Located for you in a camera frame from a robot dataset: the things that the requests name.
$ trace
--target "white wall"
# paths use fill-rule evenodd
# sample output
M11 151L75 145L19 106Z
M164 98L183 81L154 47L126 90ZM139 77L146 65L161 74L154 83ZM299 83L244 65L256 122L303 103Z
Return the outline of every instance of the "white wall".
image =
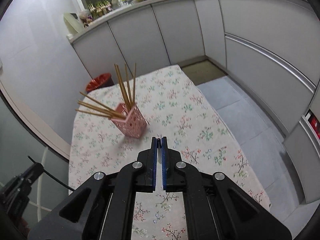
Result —
M13 0L0 21L4 87L71 143L79 91L91 79L65 35L72 0Z

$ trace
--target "black cable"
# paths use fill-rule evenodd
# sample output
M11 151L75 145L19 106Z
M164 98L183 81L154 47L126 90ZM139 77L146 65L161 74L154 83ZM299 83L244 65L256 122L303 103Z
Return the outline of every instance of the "black cable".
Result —
M33 162L36 163L29 155L28 158ZM59 184L61 184L63 187L66 187L68 190L74 191L73 188L69 187L68 185L64 184L62 181L58 180L56 177L54 177L53 175L51 175L49 172L47 172L45 169L43 169L43 172L45 174L47 174L50 178L54 179L56 182L58 182Z

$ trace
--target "floral pattern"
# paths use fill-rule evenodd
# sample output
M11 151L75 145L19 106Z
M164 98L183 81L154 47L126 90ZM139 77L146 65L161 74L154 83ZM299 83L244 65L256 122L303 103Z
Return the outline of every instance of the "floral pattern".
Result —
M89 95L113 108L122 101L119 85L94 90ZM208 174L225 173L269 210L270 200L239 144L179 66L138 77L136 102L148 121L140 139L125 137L102 117L76 114L69 162L71 187L79 187L97 171L119 171L135 161L140 151L150 148L153 136L166 136L169 148L179 151L183 161ZM182 193L166 193L161 184L158 164L156 191L136 195L132 239L188 239Z

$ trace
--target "open drawer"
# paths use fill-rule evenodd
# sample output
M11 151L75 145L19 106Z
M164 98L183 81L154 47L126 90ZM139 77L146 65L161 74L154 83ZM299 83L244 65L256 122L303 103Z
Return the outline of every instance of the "open drawer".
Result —
M306 202L320 198L320 140L306 117L285 139L284 146L299 175Z

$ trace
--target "triangular cutout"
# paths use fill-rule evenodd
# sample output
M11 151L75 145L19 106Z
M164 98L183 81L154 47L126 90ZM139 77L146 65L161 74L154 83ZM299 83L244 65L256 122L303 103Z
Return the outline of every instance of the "triangular cutout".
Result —
M73 223L78 222L90 192L91 189L84 189L68 205L61 209L59 215Z
M258 210L235 190L229 189L228 194L242 222L248 221L258 214Z

